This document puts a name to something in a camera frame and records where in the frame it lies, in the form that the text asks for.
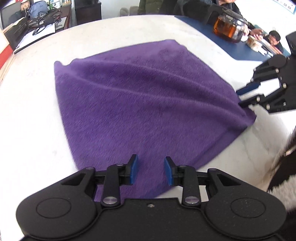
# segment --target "purple cloth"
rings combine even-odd
[[[199,168],[255,121],[233,88],[174,40],[54,64],[56,92],[78,169],[127,163],[139,155],[123,198],[169,189],[164,158]]]

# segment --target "silver bolt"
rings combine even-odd
[[[196,204],[199,201],[200,201],[199,198],[197,198],[195,196],[189,196],[189,197],[185,198],[185,203],[188,203],[188,204]]]
[[[105,197],[103,199],[103,203],[108,204],[108,205],[115,204],[115,203],[117,203],[117,198],[112,197],[112,196]]]

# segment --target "screen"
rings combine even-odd
[[[3,29],[22,17],[20,2],[13,3],[1,10],[1,21]]]

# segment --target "gray bag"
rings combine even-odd
[[[47,2],[45,1],[36,2],[31,6],[29,11],[31,18],[37,18],[38,13],[40,12],[41,13],[48,12]]]

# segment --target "white table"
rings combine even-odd
[[[0,86],[0,231],[3,241],[22,237],[15,218],[27,196],[74,173],[55,93],[55,61],[69,64],[114,48],[175,39],[237,89],[249,82],[259,62],[236,61],[200,32],[173,16],[112,18],[56,33],[16,54]],[[295,112],[257,120],[209,164],[259,185],[295,124]],[[179,196],[174,191],[164,196]]]

